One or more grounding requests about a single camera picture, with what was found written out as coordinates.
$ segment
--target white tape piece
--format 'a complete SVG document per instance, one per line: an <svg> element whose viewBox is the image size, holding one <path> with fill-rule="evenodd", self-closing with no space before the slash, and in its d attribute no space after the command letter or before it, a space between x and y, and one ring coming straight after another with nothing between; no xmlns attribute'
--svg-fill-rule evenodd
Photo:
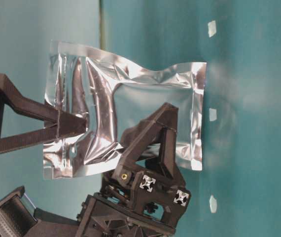
<svg viewBox="0 0 281 237"><path fill-rule="evenodd" d="M217 200L214 198L213 195L211 195L210 197L210 209L211 209L211 213L217 212Z"/></svg>
<svg viewBox="0 0 281 237"><path fill-rule="evenodd" d="M217 120L217 110L210 108L210 121L214 122Z"/></svg>
<svg viewBox="0 0 281 237"><path fill-rule="evenodd" d="M200 160L192 159L191 167L192 170L202 171L202 162Z"/></svg>
<svg viewBox="0 0 281 237"><path fill-rule="evenodd" d="M209 22L208 26L209 26L209 37L211 38L217 32L217 30L216 30L216 21Z"/></svg>

